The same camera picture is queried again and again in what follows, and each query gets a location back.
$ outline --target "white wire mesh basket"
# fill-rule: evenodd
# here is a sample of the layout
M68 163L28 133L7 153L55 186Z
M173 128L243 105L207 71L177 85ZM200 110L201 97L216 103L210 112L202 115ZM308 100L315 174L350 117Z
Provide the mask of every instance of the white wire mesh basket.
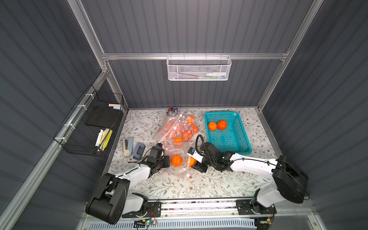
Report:
M167 78L170 81L226 81L231 67L230 56L168 56Z

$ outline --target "clear plastic bag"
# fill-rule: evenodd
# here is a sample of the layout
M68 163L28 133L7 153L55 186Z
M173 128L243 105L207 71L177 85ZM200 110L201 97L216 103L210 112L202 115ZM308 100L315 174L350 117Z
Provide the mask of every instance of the clear plastic bag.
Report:
M179 118L182 116L182 113L177 116L165 116L165 118L161 122L160 128L156 131L155 135L153 136L153 139L157 143L161 143L166 136L169 135L169 133L173 130L175 125L179 122Z
M191 161L187 152L193 144L190 140L198 132L196 116L191 111L179 112L177 116L166 116L155 133L154 140L163 144L165 155L170 159L170 167L164 169L167 173L181 178L190 176Z

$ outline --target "white vent grille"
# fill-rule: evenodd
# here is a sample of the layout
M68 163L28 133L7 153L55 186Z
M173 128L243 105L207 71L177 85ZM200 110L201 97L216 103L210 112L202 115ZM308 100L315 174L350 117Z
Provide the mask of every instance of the white vent grille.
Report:
M91 222L89 229L94 230L133 230L133 220L120 220L115 225L103 221ZM249 218L203 218L203 219L159 219L156 225L151 225L149 229L205 229L205 228L233 228L241 227L247 229L257 229L254 219Z
M178 59L168 56L167 78L171 81L226 81L229 79L229 56L206 58L205 56Z

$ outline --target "corrugated wall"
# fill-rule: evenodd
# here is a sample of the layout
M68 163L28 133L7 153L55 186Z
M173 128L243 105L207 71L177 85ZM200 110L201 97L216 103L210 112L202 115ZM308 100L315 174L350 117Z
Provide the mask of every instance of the corrugated wall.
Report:
M105 53L285 52L308 0L83 0Z
M0 1L0 15L2 213L101 69L66 0ZM62 151L13 229L75 229L104 161Z
M311 0L83 0L105 53L280 53ZM233 61L225 82L170 82L163 61L110 61L129 107L254 106L279 61Z
M367 1L325 1L263 111L328 229L366 226L367 19Z
M278 60L233 60L228 81L169 81L166 61L109 61L129 107L256 106Z

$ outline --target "black wire mesh basket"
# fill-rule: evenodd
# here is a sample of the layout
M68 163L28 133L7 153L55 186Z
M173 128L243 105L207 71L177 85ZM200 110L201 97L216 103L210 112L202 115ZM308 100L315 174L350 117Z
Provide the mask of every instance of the black wire mesh basket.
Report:
M89 97L86 102L83 103L83 105L77 106L77 113L75 116L73 115L74 118L69 122L68 119L71 112L68 114L67 118L55 134L54 140L71 154L103 156L105 150L111 149L111 145L113 145L116 138L119 125L124 115L124 112L122 111L124 100L123 96L119 93L99 90L94 90L92 94L88 95ZM108 107L109 104L119 104L120 110L110 130L98 145L98 148L95 148L96 140L100 129L102 128L86 125L85 122L96 106Z

